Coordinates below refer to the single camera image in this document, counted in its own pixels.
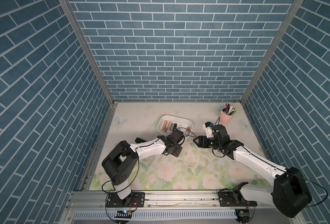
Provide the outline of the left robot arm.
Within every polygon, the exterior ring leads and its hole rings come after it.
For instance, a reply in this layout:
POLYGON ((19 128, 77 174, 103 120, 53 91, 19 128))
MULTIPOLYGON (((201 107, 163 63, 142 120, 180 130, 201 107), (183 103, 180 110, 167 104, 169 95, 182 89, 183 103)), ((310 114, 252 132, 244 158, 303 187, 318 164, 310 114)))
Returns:
POLYGON ((152 141, 137 138, 135 144, 119 142, 102 161, 102 167, 115 188, 120 200, 129 199, 132 194, 129 181, 131 172, 142 159, 154 155, 173 155, 178 157, 185 142, 183 132, 174 130, 168 136, 157 136, 152 141))

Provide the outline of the green circuit board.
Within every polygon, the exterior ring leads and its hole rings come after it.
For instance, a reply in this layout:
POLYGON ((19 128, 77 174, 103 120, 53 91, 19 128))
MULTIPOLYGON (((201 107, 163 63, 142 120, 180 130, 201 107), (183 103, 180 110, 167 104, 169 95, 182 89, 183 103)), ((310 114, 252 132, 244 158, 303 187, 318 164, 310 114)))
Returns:
POLYGON ((248 210, 235 210, 236 221, 240 224, 247 224, 251 219, 251 214, 248 210))
POLYGON ((121 219, 121 218, 130 219, 131 217, 132 217, 132 211, 118 210, 118 211, 115 211, 115 213, 114 213, 115 219, 121 219))

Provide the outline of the left green circuit board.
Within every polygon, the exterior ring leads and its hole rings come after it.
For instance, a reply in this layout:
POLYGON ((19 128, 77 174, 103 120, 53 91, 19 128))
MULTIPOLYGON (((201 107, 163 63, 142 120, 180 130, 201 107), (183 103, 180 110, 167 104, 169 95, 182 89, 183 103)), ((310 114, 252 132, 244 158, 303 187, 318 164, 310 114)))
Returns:
POLYGON ((121 218, 130 219, 131 217, 132 217, 132 211, 118 210, 118 211, 115 211, 115 213, 114 213, 115 219, 121 219, 121 218))

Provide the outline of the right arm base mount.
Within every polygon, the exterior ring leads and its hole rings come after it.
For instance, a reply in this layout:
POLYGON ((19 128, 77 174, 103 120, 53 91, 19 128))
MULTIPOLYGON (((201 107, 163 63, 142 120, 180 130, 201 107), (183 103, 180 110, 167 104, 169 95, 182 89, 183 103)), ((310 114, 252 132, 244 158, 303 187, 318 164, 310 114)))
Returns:
POLYGON ((239 192, 219 191, 219 202, 221 207, 256 207, 257 202, 247 201, 239 192))

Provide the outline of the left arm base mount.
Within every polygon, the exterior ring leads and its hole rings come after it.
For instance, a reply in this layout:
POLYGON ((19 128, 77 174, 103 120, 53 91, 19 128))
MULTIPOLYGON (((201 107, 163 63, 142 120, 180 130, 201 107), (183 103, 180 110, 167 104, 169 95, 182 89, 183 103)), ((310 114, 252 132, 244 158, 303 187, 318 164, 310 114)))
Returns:
POLYGON ((117 193, 109 193, 106 200, 107 208, 143 208, 145 201, 144 192, 132 192, 125 199, 120 199, 117 193))

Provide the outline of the pink lip gloss tube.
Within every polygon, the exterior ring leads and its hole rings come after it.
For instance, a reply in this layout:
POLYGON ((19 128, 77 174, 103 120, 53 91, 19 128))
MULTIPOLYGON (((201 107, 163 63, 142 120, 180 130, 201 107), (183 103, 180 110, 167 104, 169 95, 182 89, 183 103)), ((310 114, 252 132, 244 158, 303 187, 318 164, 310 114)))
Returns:
POLYGON ((166 126, 166 127, 167 127, 167 131, 170 130, 170 128, 171 128, 171 124, 172 124, 172 123, 169 121, 168 124, 167 124, 167 126, 166 126))

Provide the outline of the beige lip gloss tube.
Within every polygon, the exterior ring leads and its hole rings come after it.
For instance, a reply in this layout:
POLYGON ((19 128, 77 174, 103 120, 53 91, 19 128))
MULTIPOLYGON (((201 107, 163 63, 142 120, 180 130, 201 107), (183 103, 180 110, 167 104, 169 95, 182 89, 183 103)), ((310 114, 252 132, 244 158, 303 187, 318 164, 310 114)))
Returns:
POLYGON ((167 130, 168 130, 168 121, 165 120, 165 121, 164 121, 164 124, 163 124, 163 126, 162 126, 162 131, 167 132, 167 130))

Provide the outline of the pink metal pen bucket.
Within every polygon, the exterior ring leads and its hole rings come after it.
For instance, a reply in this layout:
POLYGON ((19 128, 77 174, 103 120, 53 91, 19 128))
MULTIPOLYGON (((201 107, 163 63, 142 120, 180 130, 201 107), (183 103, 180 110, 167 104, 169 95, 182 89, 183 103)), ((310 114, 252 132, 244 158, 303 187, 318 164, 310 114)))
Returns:
POLYGON ((226 126, 228 125, 232 118, 234 116, 233 115, 227 115, 226 113, 224 113, 223 111, 220 111, 220 120, 219 120, 219 124, 226 126))

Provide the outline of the right green circuit board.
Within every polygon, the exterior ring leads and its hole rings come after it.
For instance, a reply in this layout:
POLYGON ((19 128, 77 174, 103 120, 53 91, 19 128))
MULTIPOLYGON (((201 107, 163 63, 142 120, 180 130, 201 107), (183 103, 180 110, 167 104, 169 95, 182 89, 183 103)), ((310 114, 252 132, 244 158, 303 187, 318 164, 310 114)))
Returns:
POLYGON ((248 210, 235 210, 236 221, 240 224, 247 224, 251 219, 251 214, 248 210))

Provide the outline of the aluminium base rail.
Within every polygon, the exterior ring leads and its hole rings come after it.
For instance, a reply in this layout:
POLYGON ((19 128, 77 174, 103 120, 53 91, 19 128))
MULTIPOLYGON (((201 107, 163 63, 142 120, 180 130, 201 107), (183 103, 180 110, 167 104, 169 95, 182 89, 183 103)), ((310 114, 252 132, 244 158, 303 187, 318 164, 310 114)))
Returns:
POLYGON ((124 208, 106 208, 102 191, 74 191, 61 224, 236 224, 239 207, 222 207, 216 190, 145 191, 143 207, 130 218, 124 208))

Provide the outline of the white storage box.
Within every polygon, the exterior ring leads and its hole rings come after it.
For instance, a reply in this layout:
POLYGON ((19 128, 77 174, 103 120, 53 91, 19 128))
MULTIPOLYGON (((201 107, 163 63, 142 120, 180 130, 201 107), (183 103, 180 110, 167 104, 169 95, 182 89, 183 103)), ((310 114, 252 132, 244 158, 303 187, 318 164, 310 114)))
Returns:
POLYGON ((183 132, 185 137, 187 137, 192 133, 193 123, 188 119, 164 115, 160 118, 157 128, 158 131, 163 134, 170 134, 177 129, 183 132))

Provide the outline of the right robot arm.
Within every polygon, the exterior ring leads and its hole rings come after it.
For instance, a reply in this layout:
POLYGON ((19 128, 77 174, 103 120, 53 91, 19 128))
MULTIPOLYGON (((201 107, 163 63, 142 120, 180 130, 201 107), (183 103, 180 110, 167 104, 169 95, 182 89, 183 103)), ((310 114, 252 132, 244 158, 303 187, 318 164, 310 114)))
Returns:
POLYGON ((241 182, 231 191, 232 200, 236 205, 264 203, 276 207, 283 215, 294 218, 310 204, 312 196, 300 170, 275 164, 242 142, 231 140, 223 125, 212 125, 208 122, 204 129, 206 135, 193 140, 197 147, 213 149, 246 165, 270 184, 269 187, 263 187, 241 182))

